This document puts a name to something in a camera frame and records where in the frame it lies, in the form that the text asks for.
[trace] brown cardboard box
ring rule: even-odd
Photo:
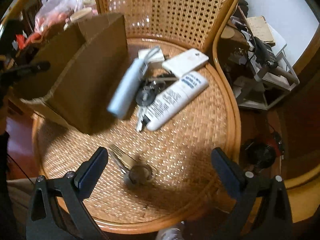
[[[23,79],[14,93],[46,119],[83,133],[97,132],[114,76],[127,55],[124,16],[108,13],[81,21],[54,37],[33,62],[48,60],[45,73]]]

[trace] transparent plastic bag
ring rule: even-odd
[[[52,25],[65,22],[74,12],[84,8],[83,0],[48,0],[37,12],[35,32],[42,34]]]

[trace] chair seat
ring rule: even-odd
[[[131,61],[139,49],[156,45],[170,57],[185,51],[164,41],[128,39]],[[135,131],[137,108],[129,120],[116,120],[91,136],[38,117],[33,141],[41,173],[50,179],[61,177],[76,170],[99,146],[115,144],[131,157],[139,156],[154,166],[158,173],[150,185],[128,190],[118,167],[109,158],[91,197],[84,200],[103,230],[147,233],[193,215],[220,187],[211,166],[212,149],[221,147],[230,155],[235,144],[234,116],[226,89],[210,64],[199,72],[209,87],[155,132]]]

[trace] plastic bag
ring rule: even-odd
[[[47,0],[35,17],[35,32],[42,34],[52,25],[65,22],[74,12],[84,8],[83,0]]]

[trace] paper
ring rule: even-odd
[[[252,31],[253,36],[268,43],[270,46],[275,45],[274,38],[268,27],[266,19],[263,16],[249,17],[247,23]]]

